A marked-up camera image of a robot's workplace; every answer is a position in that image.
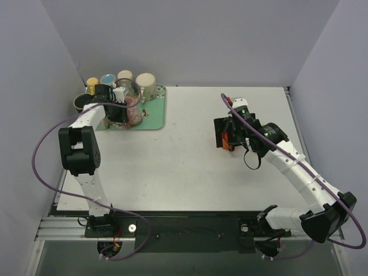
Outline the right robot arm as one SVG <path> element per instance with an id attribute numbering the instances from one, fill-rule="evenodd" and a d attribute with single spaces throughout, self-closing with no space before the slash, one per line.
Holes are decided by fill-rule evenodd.
<path id="1" fill-rule="evenodd" d="M 313 241 L 326 242 L 349 218 L 357 199 L 328 184 L 295 149 L 287 134 L 275 123 L 262 125 L 246 106 L 214 119 L 216 146 L 234 151 L 238 146 L 257 154 L 258 160 L 272 164 L 300 193 L 306 209 L 271 205 L 257 217 L 257 229 L 263 235 L 275 230 L 304 231 Z"/>

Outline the cream floral tall mug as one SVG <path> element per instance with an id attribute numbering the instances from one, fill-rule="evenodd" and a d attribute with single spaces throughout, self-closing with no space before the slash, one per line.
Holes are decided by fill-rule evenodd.
<path id="1" fill-rule="evenodd" d="M 122 70 L 117 74 L 117 83 L 119 86 L 130 86 L 133 81 L 133 73 L 129 70 Z"/>

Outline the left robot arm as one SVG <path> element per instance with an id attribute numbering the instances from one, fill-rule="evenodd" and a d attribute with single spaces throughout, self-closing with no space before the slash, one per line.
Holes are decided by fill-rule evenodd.
<path id="1" fill-rule="evenodd" d="M 110 119 L 127 121 L 127 93 L 124 86 L 114 89 L 96 85 L 93 94 L 84 93 L 75 98 L 74 104 L 80 115 L 69 127 L 58 131 L 62 165 L 75 177 L 83 196 L 88 198 L 86 227 L 107 237 L 117 233 L 118 222 L 98 175 L 101 154 L 94 131 L 102 122 L 108 125 Z"/>

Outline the black skull mug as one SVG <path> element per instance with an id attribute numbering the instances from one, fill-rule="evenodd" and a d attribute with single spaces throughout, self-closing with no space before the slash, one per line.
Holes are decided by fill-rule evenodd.
<path id="1" fill-rule="evenodd" d="M 85 105 L 89 104 L 93 96 L 89 93 L 83 93 L 78 96 L 73 101 L 73 106 L 78 113 L 83 111 Z"/>

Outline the large cream patterned mug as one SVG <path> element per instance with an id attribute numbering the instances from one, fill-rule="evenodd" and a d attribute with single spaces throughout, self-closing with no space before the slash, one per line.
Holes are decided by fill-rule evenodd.
<path id="1" fill-rule="evenodd" d="M 145 102 L 152 101 L 157 97 L 156 78 L 153 74 L 145 72 L 136 77 L 136 83 L 142 91 Z"/>

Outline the pink mug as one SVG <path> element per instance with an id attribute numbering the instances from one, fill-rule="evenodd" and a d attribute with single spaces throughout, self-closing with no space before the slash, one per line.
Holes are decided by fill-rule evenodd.
<path id="1" fill-rule="evenodd" d="M 130 96 L 125 96 L 124 100 L 127 106 L 137 104 L 137 101 Z M 143 119 L 142 111 L 140 110 L 138 105 L 135 105 L 132 108 L 127 108 L 126 115 L 128 118 L 128 122 L 125 122 L 123 124 L 124 128 L 126 129 L 129 129 L 133 126 L 140 124 Z"/>

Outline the blue mug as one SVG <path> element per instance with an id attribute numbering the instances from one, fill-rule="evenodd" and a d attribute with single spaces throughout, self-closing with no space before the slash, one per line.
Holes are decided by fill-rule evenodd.
<path id="1" fill-rule="evenodd" d="M 116 76 L 113 75 L 113 74 L 106 74 L 106 75 L 103 75 L 99 82 L 100 84 L 103 84 L 103 85 L 108 85 L 108 86 L 112 86 L 112 87 L 115 87 L 116 86 Z"/>

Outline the orange mug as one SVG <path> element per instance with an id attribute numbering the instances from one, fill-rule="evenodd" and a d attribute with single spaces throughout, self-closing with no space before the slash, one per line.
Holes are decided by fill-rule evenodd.
<path id="1" fill-rule="evenodd" d="M 223 149 L 228 150 L 229 152 L 233 152 L 235 150 L 234 146 L 231 145 L 228 141 L 228 133 L 222 133 L 222 142 L 223 142 Z"/>

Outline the yellow mug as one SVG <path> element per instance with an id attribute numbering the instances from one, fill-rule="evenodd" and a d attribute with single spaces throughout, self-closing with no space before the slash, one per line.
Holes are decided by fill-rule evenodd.
<path id="1" fill-rule="evenodd" d="M 86 81 L 87 92 L 91 95 L 95 94 L 95 86 L 99 84 L 99 80 L 95 77 L 89 78 Z"/>

